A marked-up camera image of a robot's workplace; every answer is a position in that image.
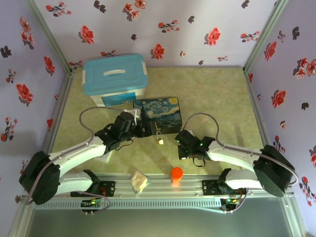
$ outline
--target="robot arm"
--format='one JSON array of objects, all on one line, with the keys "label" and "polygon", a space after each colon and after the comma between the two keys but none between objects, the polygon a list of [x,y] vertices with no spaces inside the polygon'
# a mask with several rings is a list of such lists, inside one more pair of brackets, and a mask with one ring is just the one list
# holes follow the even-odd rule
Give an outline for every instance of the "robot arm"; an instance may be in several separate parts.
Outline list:
[{"label": "robot arm", "polygon": [[124,111],[114,123],[85,142],[56,153],[37,152],[22,173],[20,184],[37,205],[61,193],[99,193],[100,180],[90,170],[75,174],[67,172],[92,158],[108,154],[123,141],[154,134],[155,124],[151,121],[139,121],[137,124],[139,116],[139,110]]},{"label": "robot arm", "polygon": [[264,189],[274,196],[283,197],[290,185],[294,167],[275,147],[266,145],[263,149],[252,150],[228,146],[211,137],[199,140],[186,130],[182,130],[175,139],[179,143],[179,159],[197,158],[204,163],[204,160],[221,161],[243,168],[243,170],[224,169],[217,182],[224,193],[239,188],[257,188]]}]

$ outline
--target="starry night box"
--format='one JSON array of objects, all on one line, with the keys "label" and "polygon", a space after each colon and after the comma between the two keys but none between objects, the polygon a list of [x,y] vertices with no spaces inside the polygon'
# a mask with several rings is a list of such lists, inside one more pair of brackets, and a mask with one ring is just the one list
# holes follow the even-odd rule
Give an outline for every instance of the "starry night box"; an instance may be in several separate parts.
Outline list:
[{"label": "starry night box", "polygon": [[182,126],[178,98],[135,100],[141,119],[154,121],[162,134],[179,133]]}]

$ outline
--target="blue plastic container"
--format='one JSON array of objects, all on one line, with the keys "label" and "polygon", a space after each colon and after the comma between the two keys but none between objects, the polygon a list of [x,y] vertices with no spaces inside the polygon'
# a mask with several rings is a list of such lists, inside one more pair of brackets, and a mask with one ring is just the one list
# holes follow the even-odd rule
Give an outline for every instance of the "blue plastic container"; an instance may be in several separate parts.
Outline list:
[{"label": "blue plastic container", "polygon": [[148,76],[139,54],[91,60],[82,72],[83,92],[97,106],[114,106],[143,99]]}]

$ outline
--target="box handle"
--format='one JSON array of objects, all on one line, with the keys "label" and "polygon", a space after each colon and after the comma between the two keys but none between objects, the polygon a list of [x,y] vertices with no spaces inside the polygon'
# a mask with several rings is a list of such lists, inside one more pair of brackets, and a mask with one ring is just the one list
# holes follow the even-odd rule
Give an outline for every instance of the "box handle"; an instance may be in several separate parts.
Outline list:
[{"label": "box handle", "polygon": [[112,70],[112,71],[107,71],[107,72],[103,73],[103,75],[108,76],[108,75],[112,75],[112,74],[122,74],[122,73],[126,73],[126,71],[124,69]]}]

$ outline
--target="orange plastic cup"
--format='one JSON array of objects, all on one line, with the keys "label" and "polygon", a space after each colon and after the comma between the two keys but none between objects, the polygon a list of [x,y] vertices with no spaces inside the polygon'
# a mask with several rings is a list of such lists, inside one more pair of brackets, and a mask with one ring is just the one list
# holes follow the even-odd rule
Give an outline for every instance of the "orange plastic cup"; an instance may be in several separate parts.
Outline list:
[{"label": "orange plastic cup", "polygon": [[174,167],[171,171],[171,182],[179,183],[183,177],[183,170],[180,167]]}]

